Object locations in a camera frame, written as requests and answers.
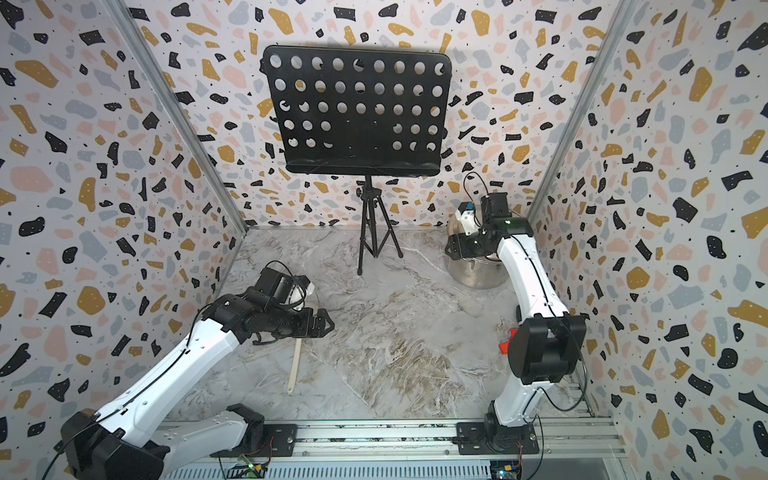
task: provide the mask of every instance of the stainless steel pot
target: stainless steel pot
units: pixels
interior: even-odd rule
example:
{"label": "stainless steel pot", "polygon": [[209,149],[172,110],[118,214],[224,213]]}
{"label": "stainless steel pot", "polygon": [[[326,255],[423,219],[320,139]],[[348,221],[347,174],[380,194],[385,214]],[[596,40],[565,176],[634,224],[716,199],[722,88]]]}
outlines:
{"label": "stainless steel pot", "polygon": [[501,260],[487,257],[448,259],[448,272],[460,284],[478,290],[496,288],[509,278]]}

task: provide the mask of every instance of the black cable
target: black cable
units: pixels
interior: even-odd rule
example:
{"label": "black cable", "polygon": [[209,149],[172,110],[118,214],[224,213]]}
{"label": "black cable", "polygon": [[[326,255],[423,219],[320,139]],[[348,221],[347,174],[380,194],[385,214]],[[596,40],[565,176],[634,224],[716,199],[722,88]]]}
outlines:
{"label": "black cable", "polygon": [[531,478],[534,477],[538,473],[538,470],[541,468],[541,463],[544,461],[544,427],[541,426],[541,417],[536,415],[536,418],[538,419],[538,427],[541,430],[541,445],[539,446],[539,451],[541,452],[541,456],[538,458],[538,465],[536,465],[536,469],[531,473],[531,476],[528,477],[526,480],[531,480]]}

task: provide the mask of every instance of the pink speckle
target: pink speckle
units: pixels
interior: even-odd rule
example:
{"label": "pink speckle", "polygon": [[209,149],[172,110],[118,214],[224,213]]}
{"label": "pink speckle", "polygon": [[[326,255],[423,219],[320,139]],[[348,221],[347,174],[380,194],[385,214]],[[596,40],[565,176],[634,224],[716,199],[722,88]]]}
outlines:
{"label": "pink speckle", "polygon": [[62,240],[69,240],[74,237],[74,233],[72,233],[72,230],[69,230],[68,228],[55,228],[53,230],[53,234]]}
{"label": "pink speckle", "polygon": [[56,262],[56,252],[51,248],[41,248],[38,253],[38,259],[35,265],[46,273],[56,275],[58,273],[58,264]]}
{"label": "pink speckle", "polygon": [[224,67],[222,75],[235,87],[245,88],[245,74],[232,65]]}
{"label": "pink speckle", "polygon": [[53,187],[48,176],[38,167],[13,167],[11,185],[17,190],[43,194]]}
{"label": "pink speckle", "polygon": [[39,326],[23,326],[19,332],[26,339],[36,339],[43,334],[43,329]]}
{"label": "pink speckle", "polygon": [[96,272],[89,268],[81,267],[78,269],[78,275],[74,278],[75,282],[82,282],[83,280],[96,280]]}
{"label": "pink speckle", "polygon": [[57,325],[51,329],[43,345],[43,350],[46,355],[57,359],[59,362],[64,362],[69,357],[67,337],[63,326]]}

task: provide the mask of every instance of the tripod stand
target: tripod stand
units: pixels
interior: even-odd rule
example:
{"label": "tripod stand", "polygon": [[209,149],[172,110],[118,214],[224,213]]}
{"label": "tripod stand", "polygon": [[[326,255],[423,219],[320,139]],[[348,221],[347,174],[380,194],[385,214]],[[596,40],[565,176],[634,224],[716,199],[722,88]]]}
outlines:
{"label": "tripod stand", "polygon": [[[392,235],[392,242],[395,243],[397,249],[397,255],[402,258],[402,250],[400,250],[400,244],[397,243],[397,237],[395,231],[392,229],[392,222],[389,221],[389,216],[386,214],[386,208],[384,208],[384,202],[382,202],[382,190],[380,188],[373,188],[373,183],[370,175],[366,175],[366,183],[362,186],[360,191],[360,198],[362,199],[362,225],[360,225],[360,254],[357,262],[357,274],[362,275],[362,248],[365,247],[373,255],[373,258],[378,258],[381,253],[386,239]],[[381,243],[376,241],[376,202],[379,202],[379,206],[382,209],[384,215],[384,221],[386,222],[387,232]],[[366,241],[366,225],[371,230],[371,243],[373,247],[368,245]]]}

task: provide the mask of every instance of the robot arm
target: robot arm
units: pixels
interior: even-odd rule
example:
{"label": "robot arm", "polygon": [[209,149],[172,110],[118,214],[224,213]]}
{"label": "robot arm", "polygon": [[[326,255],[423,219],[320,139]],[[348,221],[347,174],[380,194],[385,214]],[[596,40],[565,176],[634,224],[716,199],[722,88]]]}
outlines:
{"label": "robot arm", "polygon": [[264,417],[242,405],[181,429],[155,432],[205,372],[252,334],[275,340],[321,338],[334,328],[324,309],[304,306],[314,285],[265,267],[254,286],[222,295],[200,312],[190,334],[129,390],[95,415],[75,413],[62,427],[62,448],[80,480],[153,480],[222,450],[248,453],[265,441]]}

